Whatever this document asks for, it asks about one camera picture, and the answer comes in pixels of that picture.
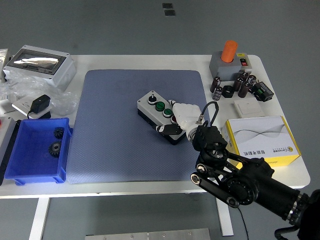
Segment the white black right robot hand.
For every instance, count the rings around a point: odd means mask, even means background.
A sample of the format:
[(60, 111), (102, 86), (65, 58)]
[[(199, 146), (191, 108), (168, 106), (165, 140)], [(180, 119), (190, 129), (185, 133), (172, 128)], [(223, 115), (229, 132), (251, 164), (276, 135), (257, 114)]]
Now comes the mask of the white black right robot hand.
[(190, 140), (195, 134), (198, 126), (204, 123), (204, 114), (198, 105), (186, 103), (174, 103), (172, 107), (176, 123), (167, 125), (156, 125), (153, 128), (160, 134), (178, 135), (185, 131), (186, 137)]

